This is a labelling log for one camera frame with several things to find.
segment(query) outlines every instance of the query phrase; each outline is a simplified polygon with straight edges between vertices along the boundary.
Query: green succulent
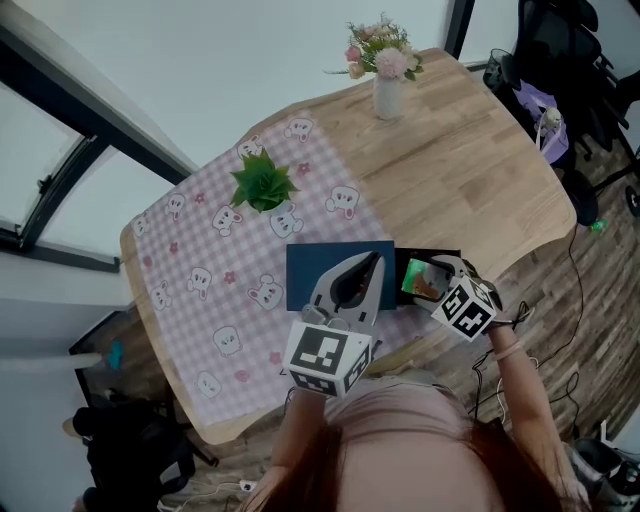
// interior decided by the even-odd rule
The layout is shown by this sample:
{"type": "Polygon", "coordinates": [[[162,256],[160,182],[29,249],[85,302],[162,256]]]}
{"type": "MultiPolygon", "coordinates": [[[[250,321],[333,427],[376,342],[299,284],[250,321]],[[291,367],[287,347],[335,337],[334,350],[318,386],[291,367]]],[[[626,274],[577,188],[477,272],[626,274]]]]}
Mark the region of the green succulent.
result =
{"type": "Polygon", "coordinates": [[[243,155],[242,161],[244,170],[231,173],[238,182],[232,206],[248,201],[258,212],[273,210],[289,199],[289,192],[298,191],[287,175],[289,167],[276,168],[266,149],[260,155],[243,155]]]}

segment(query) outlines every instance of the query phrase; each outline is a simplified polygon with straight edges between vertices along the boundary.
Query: bracelet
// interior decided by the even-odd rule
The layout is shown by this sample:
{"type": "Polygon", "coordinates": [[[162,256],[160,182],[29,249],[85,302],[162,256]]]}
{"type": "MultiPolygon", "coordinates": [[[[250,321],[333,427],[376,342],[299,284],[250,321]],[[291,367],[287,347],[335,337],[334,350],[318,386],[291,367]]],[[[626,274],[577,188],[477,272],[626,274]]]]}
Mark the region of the bracelet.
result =
{"type": "Polygon", "coordinates": [[[502,359],[506,359],[512,354],[515,354],[518,350],[522,348],[522,343],[516,341],[513,345],[511,345],[508,349],[503,350],[499,354],[495,354],[493,357],[496,361],[500,361],[502,359]]]}

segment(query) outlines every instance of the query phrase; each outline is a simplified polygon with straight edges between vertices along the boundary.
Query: purple bag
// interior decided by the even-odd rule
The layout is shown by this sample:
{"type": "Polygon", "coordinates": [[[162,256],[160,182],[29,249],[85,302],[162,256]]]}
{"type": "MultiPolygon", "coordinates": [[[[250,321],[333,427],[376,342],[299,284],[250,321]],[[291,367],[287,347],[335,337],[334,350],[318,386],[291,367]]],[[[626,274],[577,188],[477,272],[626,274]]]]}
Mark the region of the purple bag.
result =
{"type": "MultiPolygon", "coordinates": [[[[520,80],[522,88],[519,91],[513,90],[518,102],[526,109],[534,122],[536,131],[540,129],[540,121],[545,111],[550,108],[558,108],[556,99],[550,94],[546,94],[536,89],[533,85],[528,84],[524,80],[520,80]]],[[[564,155],[569,149],[569,137],[567,137],[567,128],[562,120],[560,127],[555,130],[549,130],[540,151],[546,158],[547,162],[552,164],[564,155]]]]}

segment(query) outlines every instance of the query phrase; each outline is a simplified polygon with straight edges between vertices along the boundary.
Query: artificial flower bouquet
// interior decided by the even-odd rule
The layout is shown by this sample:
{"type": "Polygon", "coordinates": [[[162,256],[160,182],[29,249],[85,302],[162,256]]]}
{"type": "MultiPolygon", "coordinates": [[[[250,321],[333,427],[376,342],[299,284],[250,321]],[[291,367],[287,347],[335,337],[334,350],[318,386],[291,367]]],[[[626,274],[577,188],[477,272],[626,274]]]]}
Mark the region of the artificial flower bouquet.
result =
{"type": "Polygon", "coordinates": [[[335,74],[349,74],[358,79],[371,72],[380,78],[415,80],[416,73],[423,72],[422,58],[411,48],[407,31],[384,14],[375,25],[348,23],[347,27],[351,31],[345,52],[349,68],[335,74]]]}

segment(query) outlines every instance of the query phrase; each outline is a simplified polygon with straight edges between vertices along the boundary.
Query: black chair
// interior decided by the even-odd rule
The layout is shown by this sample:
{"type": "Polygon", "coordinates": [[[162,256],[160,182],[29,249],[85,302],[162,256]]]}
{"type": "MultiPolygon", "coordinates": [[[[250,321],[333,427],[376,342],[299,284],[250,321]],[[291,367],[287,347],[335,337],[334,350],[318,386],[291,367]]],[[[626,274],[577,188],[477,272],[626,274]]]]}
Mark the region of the black chair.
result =
{"type": "Polygon", "coordinates": [[[73,428],[86,441],[96,484],[82,498],[87,512],[157,512],[160,497],[184,488],[195,474],[182,429],[157,414],[152,402],[120,399],[83,407],[73,428]]]}
{"type": "MultiPolygon", "coordinates": [[[[512,89],[519,90],[522,79],[556,98],[566,123],[569,149],[553,165],[565,170],[562,183],[576,208],[578,222],[591,225],[598,218],[597,192],[636,170],[637,164],[631,155],[633,163],[628,168],[595,187],[575,170],[576,143],[585,148],[587,160],[591,156],[584,134],[610,151],[613,139],[621,137],[619,123],[627,128],[628,123],[613,106],[617,82],[611,80],[610,63],[590,31],[598,26],[595,10],[585,0],[565,0],[558,5],[549,0],[519,1],[516,49],[512,58],[503,59],[503,80],[492,90],[534,140],[533,120],[512,89]]],[[[632,213],[640,215],[633,189],[627,191],[627,200],[632,213]]]]}
{"type": "Polygon", "coordinates": [[[629,127],[612,103],[619,82],[591,32],[597,28],[597,14],[586,0],[519,2],[518,73],[562,104],[573,141],[584,147],[587,160],[592,151],[583,134],[611,151],[621,136],[618,125],[629,127]]]}

